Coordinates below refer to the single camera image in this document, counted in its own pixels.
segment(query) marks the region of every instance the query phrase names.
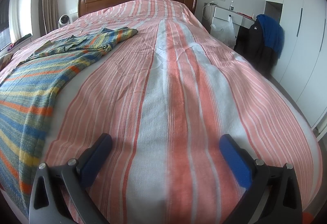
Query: blue and yellow striped blanket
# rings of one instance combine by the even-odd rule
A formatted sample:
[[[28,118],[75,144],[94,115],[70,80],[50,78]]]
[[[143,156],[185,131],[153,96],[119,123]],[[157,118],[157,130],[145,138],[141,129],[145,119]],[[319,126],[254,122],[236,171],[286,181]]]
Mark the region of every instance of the blue and yellow striped blanket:
[[[127,27],[46,42],[0,84],[0,183],[28,216],[30,193],[63,86],[117,43],[138,31]]]

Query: plastic bag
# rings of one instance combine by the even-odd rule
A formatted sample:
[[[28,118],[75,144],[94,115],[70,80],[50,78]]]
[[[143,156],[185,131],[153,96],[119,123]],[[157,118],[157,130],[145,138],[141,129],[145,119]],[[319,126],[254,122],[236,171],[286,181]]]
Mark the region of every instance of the plastic bag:
[[[211,33],[216,39],[218,39],[220,42],[224,43],[231,49],[234,49],[236,45],[236,37],[235,37],[235,31],[234,31],[234,25],[232,21],[232,17],[228,17],[228,23],[225,23],[227,25],[217,27],[216,25],[211,25],[211,29],[214,31]]]

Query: plastic bottle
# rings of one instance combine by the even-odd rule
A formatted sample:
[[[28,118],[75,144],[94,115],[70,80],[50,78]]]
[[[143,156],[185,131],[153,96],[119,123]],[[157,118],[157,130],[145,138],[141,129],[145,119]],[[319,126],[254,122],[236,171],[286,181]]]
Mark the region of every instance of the plastic bottle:
[[[229,10],[234,11],[234,1],[232,1],[231,6],[229,7]]]

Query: striped bedspread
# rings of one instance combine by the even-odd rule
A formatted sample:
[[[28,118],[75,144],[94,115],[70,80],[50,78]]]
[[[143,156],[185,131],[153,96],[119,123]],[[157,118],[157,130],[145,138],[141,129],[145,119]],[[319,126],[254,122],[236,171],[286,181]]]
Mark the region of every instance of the striped bedspread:
[[[110,223],[221,223],[244,193],[218,149],[229,133],[268,165],[292,163],[309,205],[322,178],[309,126],[181,3],[138,0],[85,15],[20,50],[9,66],[46,40],[123,26],[139,33],[58,95],[42,160],[63,164],[109,133],[112,152],[88,192]]]
[[[57,94],[136,29],[48,41],[0,83],[0,182],[27,215],[31,188]]]

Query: metal screw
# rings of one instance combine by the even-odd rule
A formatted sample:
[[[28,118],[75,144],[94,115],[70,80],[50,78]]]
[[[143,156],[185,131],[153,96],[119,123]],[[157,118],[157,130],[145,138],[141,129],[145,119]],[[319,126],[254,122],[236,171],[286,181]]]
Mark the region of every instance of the metal screw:
[[[255,160],[255,163],[258,165],[258,166],[262,166],[264,164],[264,161],[261,160],[261,159],[256,159]]]
[[[39,165],[39,169],[44,169],[45,168],[45,163],[41,163],[40,165]]]
[[[286,163],[286,168],[291,170],[293,169],[293,165],[291,163]]]
[[[70,159],[70,160],[68,160],[68,165],[69,166],[73,166],[75,164],[76,164],[76,159]]]

